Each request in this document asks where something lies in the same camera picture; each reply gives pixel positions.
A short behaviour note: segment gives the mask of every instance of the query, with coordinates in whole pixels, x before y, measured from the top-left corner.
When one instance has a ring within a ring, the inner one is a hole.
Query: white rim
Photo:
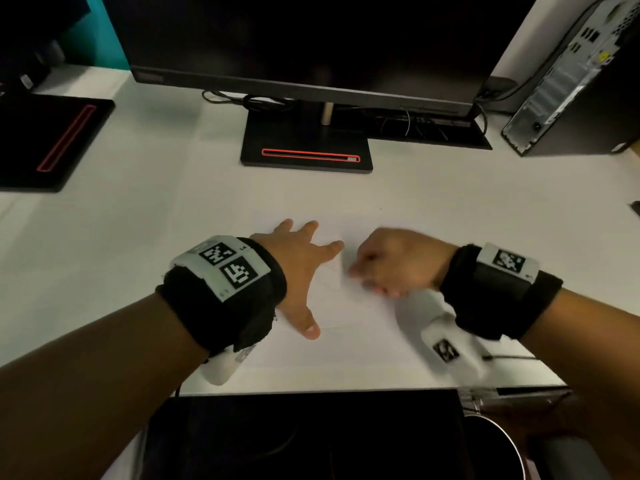
[[[513,446],[513,450],[516,452],[516,455],[518,455],[518,460],[520,460],[520,468],[522,468],[522,480],[527,480],[527,473],[526,473],[526,470],[524,469],[524,463],[522,462],[522,455],[520,454],[518,447],[516,446],[516,443],[513,442],[513,440],[507,434],[507,432],[503,430],[503,428],[498,423],[496,423],[496,421],[494,421],[493,419],[487,418],[487,416],[482,416],[482,414],[465,414],[465,417],[477,417],[477,418],[482,418],[485,421],[489,421],[494,426],[496,426],[502,432],[503,435],[507,437],[507,439],[509,440],[509,443],[511,443],[511,446]]]

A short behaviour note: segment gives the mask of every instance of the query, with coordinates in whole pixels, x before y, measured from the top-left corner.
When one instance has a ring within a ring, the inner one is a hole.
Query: fingernail
[[[313,324],[304,331],[303,335],[310,340],[317,339],[320,336],[320,329],[318,325]]]

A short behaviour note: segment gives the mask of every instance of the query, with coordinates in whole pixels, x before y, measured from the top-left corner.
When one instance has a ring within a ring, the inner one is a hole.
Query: person's left hand
[[[302,335],[310,340],[320,336],[311,310],[307,307],[307,294],[311,279],[322,263],[329,262],[344,248],[342,241],[326,246],[311,244],[318,223],[306,223],[292,232],[293,221],[284,220],[270,234],[253,234],[251,239],[261,244],[276,259],[287,279],[287,295],[277,306],[287,320]]]

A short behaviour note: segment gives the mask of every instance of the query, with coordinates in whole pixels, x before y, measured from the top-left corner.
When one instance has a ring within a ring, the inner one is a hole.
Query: hand
[[[318,223],[306,223],[299,231],[291,232],[293,221],[286,219],[270,234],[253,234],[251,239],[260,243],[276,259],[287,279],[287,295],[277,309],[302,335],[310,340],[320,336],[311,310],[307,307],[307,294],[311,279],[322,263],[329,262],[344,249],[342,241],[326,246],[311,244]]]
[[[349,274],[379,294],[400,298],[442,284],[457,246],[407,229],[376,229]]]

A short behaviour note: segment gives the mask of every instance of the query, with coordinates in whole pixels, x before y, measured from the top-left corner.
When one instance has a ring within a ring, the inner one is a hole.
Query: person
[[[261,256],[280,266],[286,292],[277,308],[313,340],[321,331],[307,307],[310,282],[318,266],[344,245],[311,244],[316,222],[294,232],[292,226],[287,219],[273,233],[243,242],[266,250],[270,257]],[[391,298],[440,290],[460,249],[410,230],[380,228],[360,246],[349,272]],[[273,270],[276,264],[269,262]],[[165,277],[164,286],[168,283]],[[0,477],[100,478],[212,352],[199,343],[201,330],[187,315],[179,297],[159,288],[2,367]],[[224,318],[213,316],[219,328],[208,333],[226,330]],[[576,391],[624,416],[631,432],[640,431],[637,316],[559,289],[520,341]]]

